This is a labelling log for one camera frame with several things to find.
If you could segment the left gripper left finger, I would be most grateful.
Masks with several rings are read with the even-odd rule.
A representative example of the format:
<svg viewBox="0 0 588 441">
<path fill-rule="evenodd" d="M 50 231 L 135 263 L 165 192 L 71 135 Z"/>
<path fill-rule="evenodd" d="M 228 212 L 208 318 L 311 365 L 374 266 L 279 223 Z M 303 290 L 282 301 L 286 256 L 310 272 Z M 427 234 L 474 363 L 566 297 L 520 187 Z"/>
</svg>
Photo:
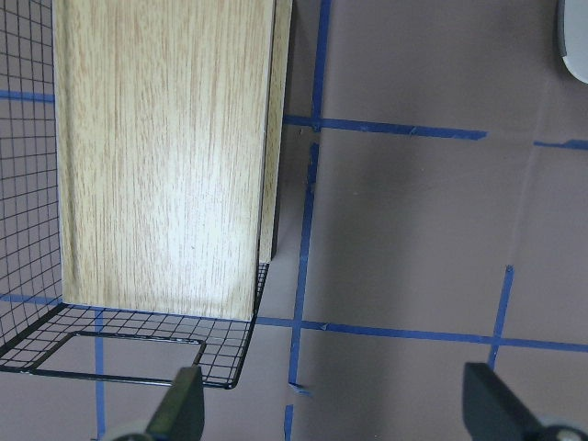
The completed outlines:
<svg viewBox="0 0 588 441">
<path fill-rule="evenodd" d="M 182 367 L 149 421 L 107 432 L 108 440 L 200 440 L 205 402 L 200 366 Z"/>
</svg>

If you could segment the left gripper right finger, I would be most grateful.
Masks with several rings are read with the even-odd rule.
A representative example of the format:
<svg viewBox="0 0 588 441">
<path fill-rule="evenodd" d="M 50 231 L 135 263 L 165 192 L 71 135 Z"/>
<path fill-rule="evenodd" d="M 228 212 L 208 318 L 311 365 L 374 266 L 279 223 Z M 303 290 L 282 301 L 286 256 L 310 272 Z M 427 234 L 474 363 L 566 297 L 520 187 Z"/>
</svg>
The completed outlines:
<svg viewBox="0 0 588 441">
<path fill-rule="evenodd" d="M 587 432 L 568 424 L 543 424 L 485 363 L 463 368 L 462 419 L 471 439 L 585 440 Z"/>
</svg>

